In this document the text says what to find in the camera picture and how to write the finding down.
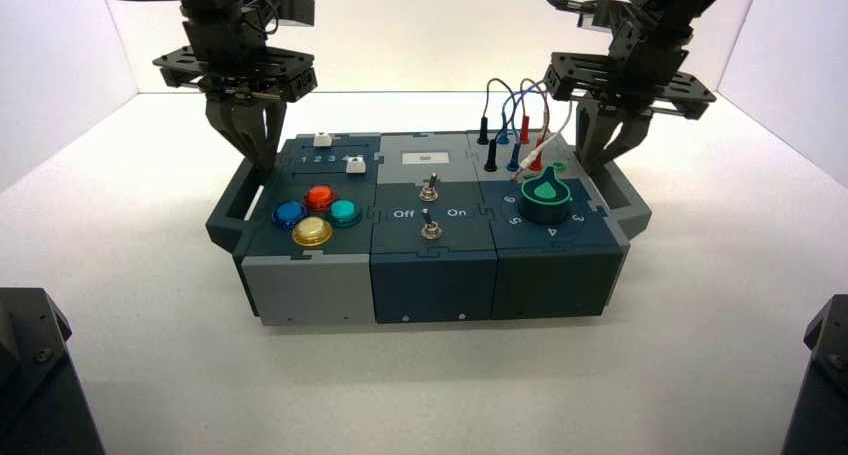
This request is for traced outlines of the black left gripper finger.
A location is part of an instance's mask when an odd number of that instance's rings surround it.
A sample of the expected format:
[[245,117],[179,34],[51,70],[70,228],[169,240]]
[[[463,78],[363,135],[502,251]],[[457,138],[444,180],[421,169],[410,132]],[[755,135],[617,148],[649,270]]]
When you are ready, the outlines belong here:
[[206,100],[210,125],[256,167],[266,168],[266,127],[263,109],[233,100]]
[[287,104],[280,101],[265,101],[260,105],[257,154],[258,164],[263,170],[271,170],[274,166],[286,110]]

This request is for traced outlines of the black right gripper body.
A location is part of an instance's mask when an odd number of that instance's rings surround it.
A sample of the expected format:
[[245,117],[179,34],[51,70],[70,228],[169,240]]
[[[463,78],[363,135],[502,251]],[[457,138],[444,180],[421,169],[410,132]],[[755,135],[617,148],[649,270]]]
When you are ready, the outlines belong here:
[[583,90],[598,102],[628,108],[650,108],[657,102],[687,119],[698,119],[716,100],[700,80],[682,72],[688,56],[689,25],[651,26],[623,18],[609,27],[612,42],[606,55],[554,52],[543,77],[550,95],[569,100]]

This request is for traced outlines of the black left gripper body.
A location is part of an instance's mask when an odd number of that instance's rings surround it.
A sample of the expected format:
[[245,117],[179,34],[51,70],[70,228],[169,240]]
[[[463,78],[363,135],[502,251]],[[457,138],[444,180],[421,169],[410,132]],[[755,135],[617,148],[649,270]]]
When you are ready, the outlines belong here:
[[190,18],[183,25],[188,43],[153,60],[168,86],[197,80],[205,90],[250,90],[284,102],[317,87],[314,57],[268,46],[265,21],[257,13]]

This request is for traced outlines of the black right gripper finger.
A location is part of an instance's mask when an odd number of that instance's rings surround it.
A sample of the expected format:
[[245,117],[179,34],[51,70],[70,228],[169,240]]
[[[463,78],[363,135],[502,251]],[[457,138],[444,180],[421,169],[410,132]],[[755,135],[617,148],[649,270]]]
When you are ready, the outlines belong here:
[[614,107],[581,101],[577,109],[575,155],[582,168],[591,173],[612,159],[608,144],[614,132]]
[[605,144],[599,155],[599,164],[606,165],[619,156],[638,147],[646,138],[652,118],[638,117],[624,120],[618,131]]

